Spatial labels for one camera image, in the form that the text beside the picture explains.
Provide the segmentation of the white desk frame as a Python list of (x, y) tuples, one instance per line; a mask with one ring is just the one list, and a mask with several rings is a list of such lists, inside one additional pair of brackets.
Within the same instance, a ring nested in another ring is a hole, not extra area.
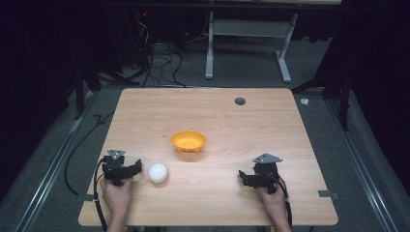
[(287, 21), (258, 21), (244, 19), (219, 19), (214, 18), (214, 13), (209, 13), (208, 21), (208, 48), (206, 56), (205, 78), (214, 77), (214, 37), (239, 36), (258, 38), (283, 39), (281, 50), (275, 52), (279, 71), (284, 83), (291, 82), (291, 76), (285, 61), (285, 55), (293, 35), (297, 14), (290, 16)]

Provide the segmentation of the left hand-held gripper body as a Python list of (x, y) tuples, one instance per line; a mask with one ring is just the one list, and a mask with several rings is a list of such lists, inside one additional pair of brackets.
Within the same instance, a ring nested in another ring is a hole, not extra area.
[(102, 166), (103, 175), (106, 180), (111, 181), (114, 186), (120, 187), (124, 184), (125, 178), (121, 176), (120, 170), (124, 164), (125, 150), (107, 150), (107, 156), (104, 157)]

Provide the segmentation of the person's left hand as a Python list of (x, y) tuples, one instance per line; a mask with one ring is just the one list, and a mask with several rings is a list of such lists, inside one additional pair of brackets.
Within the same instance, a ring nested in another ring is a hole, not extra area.
[(132, 199), (132, 182), (124, 182), (120, 187), (114, 186), (111, 181), (101, 180), (102, 197), (110, 210), (110, 220), (123, 222), (129, 211)]

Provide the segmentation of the metal floor rail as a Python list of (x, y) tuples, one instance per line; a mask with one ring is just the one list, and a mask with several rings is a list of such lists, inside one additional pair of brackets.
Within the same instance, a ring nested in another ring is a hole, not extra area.
[(383, 199), (380, 190), (375, 185), (372, 177), (370, 176), (368, 169), (362, 160), (361, 154), (358, 151), (352, 137), (349, 132), (344, 129), (343, 125), (339, 121), (339, 114), (337, 106), (333, 101), (325, 101), (325, 104), (335, 121), (337, 128), (343, 138), (343, 141), (348, 149), (348, 154), (353, 162), (354, 169), (357, 173), (358, 179), (364, 189), (366, 198), (375, 213), (384, 232), (398, 232), (396, 223), (389, 212), (386, 202)]
[(73, 139), (84, 119), (85, 113), (88, 111), (96, 94), (88, 91), (85, 95), (85, 106), (82, 111), (73, 120), (68, 132), (66, 133), (59, 149), (57, 150), (52, 163), (49, 165), (44, 177), (42, 178), (38, 189), (32, 197), (28, 207), (26, 208), (22, 218), (17, 224), (14, 232), (29, 232), (34, 221), (36, 220), (45, 200), (47, 199), (64, 162), (68, 158), (68, 150), (73, 142)]

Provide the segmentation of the orange bowl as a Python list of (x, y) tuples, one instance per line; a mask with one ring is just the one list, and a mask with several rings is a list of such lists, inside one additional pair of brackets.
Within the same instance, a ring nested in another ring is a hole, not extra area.
[(206, 137), (194, 130), (178, 131), (172, 135), (171, 143), (180, 153), (199, 153), (206, 143)]

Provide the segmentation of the dark computer tower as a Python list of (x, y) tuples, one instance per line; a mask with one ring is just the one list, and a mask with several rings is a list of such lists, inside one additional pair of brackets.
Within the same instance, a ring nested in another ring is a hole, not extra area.
[(106, 12), (120, 63), (120, 72), (140, 68), (146, 59), (149, 31), (140, 11), (113, 9)]

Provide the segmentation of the black metal stand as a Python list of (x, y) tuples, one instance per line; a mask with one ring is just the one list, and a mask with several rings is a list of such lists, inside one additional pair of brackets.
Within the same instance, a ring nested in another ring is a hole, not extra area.
[(102, 85), (99, 78), (99, 68), (95, 63), (82, 62), (75, 69), (75, 119), (78, 120), (85, 111), (84, 85), (91, 91), (100, 91)]
[(341, 70), (330, 71), (321, 74), (314, 79), (291, 89), (293, 94), (299, 94), (309, 88), (323, 87), (321, 96), (324, 100), (339, 100), (338, 119), (345, 131), (348, 131), (347, 113), (350, 107), (350, 78)]

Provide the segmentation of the person's right hand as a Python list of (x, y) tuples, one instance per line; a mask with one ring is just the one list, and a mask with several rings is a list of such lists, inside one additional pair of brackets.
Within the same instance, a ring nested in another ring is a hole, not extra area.
[(279, 188), (275, 193), (269, 194), (265, 188), (257, 189), (265, 208), (265, 211), (272, 221), (274, 227), (284, 227), (288, 225), (284, 193)]

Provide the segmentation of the white ball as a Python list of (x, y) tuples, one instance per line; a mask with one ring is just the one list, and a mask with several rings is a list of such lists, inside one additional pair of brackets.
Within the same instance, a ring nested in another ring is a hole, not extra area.
[(163, 163), (154, 163), (148, 169), (149, 180), (154, 184), (161, 184), (165, 182), (168, 175), (168, 168)]

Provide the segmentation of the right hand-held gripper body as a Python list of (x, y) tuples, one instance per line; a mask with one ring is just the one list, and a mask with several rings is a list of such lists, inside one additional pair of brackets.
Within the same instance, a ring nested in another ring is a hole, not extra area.
[(254, 175), (250, 183), (254, 188), (266, 188), (269, 194), (277, 191), (279, 180), (277, 163), (281, 158), (265, 153), (252, 160)]

